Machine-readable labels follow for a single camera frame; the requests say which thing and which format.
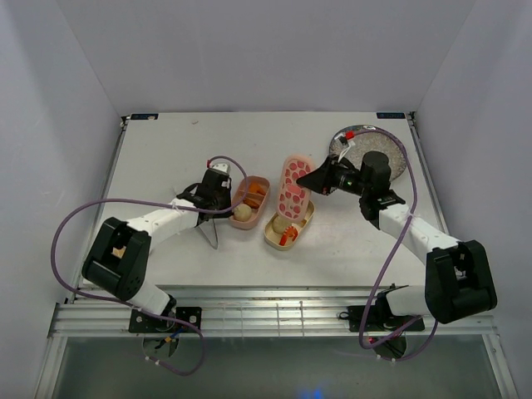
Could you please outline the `pink perforated lid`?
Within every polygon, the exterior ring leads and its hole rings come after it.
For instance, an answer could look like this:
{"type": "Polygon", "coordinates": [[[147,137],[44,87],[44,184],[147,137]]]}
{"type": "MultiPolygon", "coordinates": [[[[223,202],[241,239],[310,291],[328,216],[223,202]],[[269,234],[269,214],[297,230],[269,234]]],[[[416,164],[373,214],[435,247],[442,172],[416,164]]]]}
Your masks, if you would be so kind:
{"type": "Polygon", "coordinates": [[[278,184],[276,211],[278,216],[299,223],[304,219],[311,191],[297,180],[315,169],[313,161],[305,155],[289,155],[284,161],[278,184]]]}

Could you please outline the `rice ball toy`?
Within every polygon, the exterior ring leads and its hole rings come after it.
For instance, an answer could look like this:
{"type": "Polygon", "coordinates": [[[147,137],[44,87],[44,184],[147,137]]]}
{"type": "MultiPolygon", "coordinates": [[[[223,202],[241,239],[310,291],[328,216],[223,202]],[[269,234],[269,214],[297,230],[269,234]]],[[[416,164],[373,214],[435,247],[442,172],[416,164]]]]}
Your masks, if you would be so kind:
{"type": "Polygon", "coordinates": [[[276,217],[272,222],[272,229],[276,234],[283,234],[283,232],[291,225],[289,220],[282,217],[276,217]]]}
{"type": "Polygon", "coordinates": [[[253,210],[246,204],[239,204],[234,208],[234,219],[239,222],[248,221],[253,215],[253,210]]]}

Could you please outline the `orange fried shrimp toy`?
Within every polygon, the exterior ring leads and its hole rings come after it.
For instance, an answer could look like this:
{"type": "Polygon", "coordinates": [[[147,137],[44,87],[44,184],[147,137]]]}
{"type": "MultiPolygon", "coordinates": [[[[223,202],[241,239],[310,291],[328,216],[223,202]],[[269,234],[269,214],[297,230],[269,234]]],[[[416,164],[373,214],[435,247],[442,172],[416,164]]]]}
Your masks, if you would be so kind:
{"type": "Polygon", "coordinates": [[[259,183],[252,182],[249,185],[249,193],[265,196],[267,194],[267,190],[263,186],[261,186],[259,183]]]}

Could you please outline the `pink lunch box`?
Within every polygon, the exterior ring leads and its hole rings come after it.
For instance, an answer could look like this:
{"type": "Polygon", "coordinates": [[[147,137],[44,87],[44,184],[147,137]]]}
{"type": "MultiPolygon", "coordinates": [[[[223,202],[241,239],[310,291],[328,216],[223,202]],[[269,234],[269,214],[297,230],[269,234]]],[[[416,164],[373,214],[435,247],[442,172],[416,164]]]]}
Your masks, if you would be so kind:
{"type": "Polygon", "coordinates": [[[270,183],[264,177],[251,175],[242,180],[232,199],[232,204],[239,204],[229,217],[229,223],[242,230],[256,227],[266,209],[269,193],[270,183]]]}

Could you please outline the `yellow lunch box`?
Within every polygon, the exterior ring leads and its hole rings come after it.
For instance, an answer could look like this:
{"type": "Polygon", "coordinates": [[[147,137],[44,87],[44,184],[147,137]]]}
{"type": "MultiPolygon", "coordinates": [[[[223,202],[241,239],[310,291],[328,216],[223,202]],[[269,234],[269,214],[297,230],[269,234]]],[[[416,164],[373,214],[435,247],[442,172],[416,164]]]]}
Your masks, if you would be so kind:
{"type": "Polygon", "coordinates": [[[289,222],[274,213],[264,228],[264,241],[279,251],[290,250],[310,225],[314,211],[314,203],[310,201],[303,219],[297,223],[289,222]]]}

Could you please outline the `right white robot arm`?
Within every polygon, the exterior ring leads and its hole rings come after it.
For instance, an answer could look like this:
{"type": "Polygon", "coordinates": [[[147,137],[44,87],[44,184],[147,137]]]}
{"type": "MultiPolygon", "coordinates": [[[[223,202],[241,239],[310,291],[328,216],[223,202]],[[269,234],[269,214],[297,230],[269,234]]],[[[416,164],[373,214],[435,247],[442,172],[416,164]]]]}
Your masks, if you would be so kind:
{"type": "Polygon", "coordinates": [[[485,247],[476,240],[460,241],[413,214],[390,187],[386,155],[370,151],[360,168],[330,155],[315,171],[298,178],[299,186],[321,195],[341,190],[357,195],[362,216],[376,229],[396,239],[425,268],[421,286],[380,292],[364,317],[394,330],[406,317],[431,315],[447,324],[496,307],[498,298],[485,247]]]}

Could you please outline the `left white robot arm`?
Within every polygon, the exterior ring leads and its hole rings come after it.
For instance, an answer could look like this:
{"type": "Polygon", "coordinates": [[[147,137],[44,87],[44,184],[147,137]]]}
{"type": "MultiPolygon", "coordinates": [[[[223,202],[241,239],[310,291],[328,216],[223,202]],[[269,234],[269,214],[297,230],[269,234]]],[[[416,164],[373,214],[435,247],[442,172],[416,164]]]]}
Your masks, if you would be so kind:
{"type": "Polygon", "coordinates": [[[129,220],[115,217],[101,225],[82,267],[84,279],[114,298],[148,312],[148,323],[158,332],[175,325],[175,300],[145,279],[150,252],[158,244],[210,219],[232,213],[229,165],[208,168],[202,181],[176,195],[168,209],[158,209],[129,220]]]}

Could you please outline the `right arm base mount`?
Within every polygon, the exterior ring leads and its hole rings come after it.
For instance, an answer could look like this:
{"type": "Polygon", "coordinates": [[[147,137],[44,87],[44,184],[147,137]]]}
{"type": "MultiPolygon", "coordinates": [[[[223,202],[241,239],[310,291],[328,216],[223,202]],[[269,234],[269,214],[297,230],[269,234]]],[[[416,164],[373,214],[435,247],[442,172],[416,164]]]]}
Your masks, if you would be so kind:
{"type": "MultiPolygon", "coordinates": [[[[363,305],[348,306],[337,315],[337,318],[348,322],[350,332],[358,333],[362,325],[363,310],[363,305]]],[[[378,310],[377,306],[372,305],[367,316],[365,332],[392,332],[411,320],[414,320],[414,323],[406,329],[407,332],[422,332],[425,330],[425,324],[422,319],[416,319],[413,316],[386,315],[381,310],[378,310]]]]}

